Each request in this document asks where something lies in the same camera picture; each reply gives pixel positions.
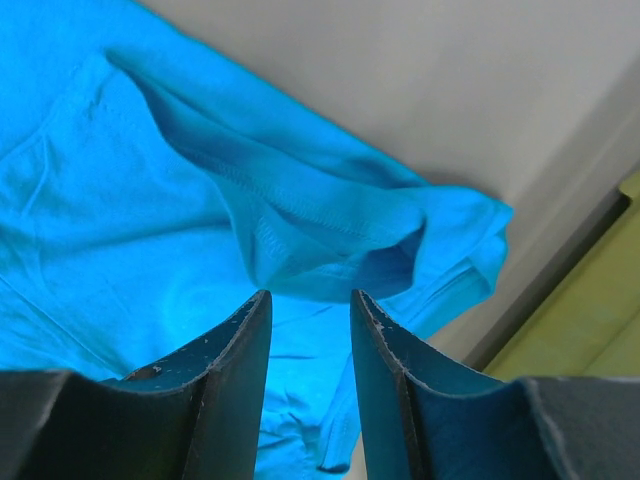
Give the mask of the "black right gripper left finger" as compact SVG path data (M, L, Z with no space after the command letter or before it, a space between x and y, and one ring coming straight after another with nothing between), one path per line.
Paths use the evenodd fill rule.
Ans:
M272 332L259 291L227 320L121 380L1 375L5 479L250 479Z

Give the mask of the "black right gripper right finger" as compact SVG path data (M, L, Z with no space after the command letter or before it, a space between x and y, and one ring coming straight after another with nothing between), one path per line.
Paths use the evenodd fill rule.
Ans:
M635 479L634 377L503 382L444 355L364 291L350 305L372 479Z

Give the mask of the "turquoise t-shirt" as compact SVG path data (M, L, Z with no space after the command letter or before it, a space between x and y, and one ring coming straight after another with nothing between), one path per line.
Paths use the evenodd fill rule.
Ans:
M437 186L131 1L1 5L1 366L121 377L259 289L259 479L339 479L353 290L428 337L489 297L511 209Z

